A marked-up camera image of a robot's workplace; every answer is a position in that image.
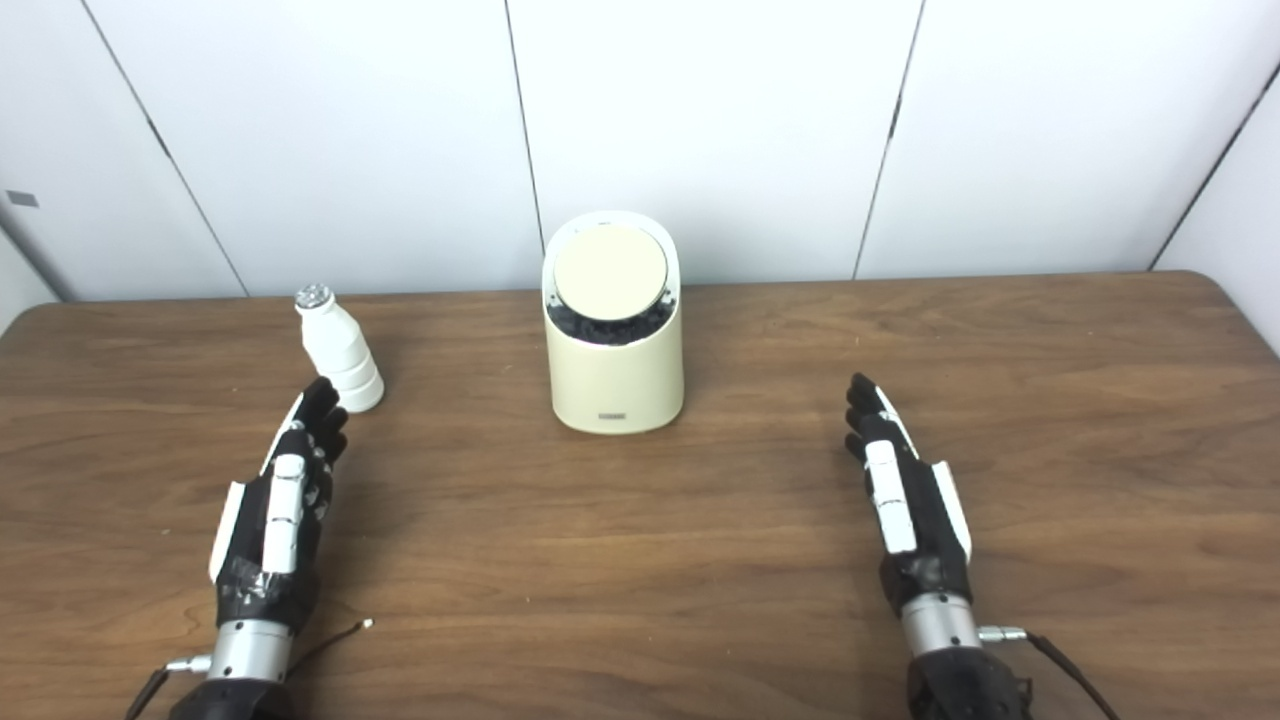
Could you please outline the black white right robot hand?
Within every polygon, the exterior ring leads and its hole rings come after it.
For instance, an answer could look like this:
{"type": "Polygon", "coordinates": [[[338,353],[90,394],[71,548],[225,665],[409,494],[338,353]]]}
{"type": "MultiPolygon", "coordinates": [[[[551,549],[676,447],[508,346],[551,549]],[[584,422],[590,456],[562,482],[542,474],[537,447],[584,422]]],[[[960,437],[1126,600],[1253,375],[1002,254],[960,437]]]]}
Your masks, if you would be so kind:
{"type": "Polygon", "coordinates": [[[888,395],[868,375],[852,375],[846,400],[845,446],[861,465],[879,527],[879,584],[890,607],[901,614],[925,594],[972,602],[972,534],[950,465],[920,456],[888,395]]]}

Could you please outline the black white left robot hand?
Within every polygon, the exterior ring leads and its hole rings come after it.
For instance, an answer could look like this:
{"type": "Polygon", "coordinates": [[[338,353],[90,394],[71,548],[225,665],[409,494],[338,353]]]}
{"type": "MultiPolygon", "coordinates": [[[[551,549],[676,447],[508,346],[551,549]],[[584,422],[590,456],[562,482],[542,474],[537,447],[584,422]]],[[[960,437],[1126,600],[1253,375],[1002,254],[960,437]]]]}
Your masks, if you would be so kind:
{"type": "Polygon", "coordinates": [[[230,486],[210,560],[218,626],[266,621],[298,634],[312,616],[347,421],[332,382],[316,378],[287,413],[259,475],[230,486]]]}

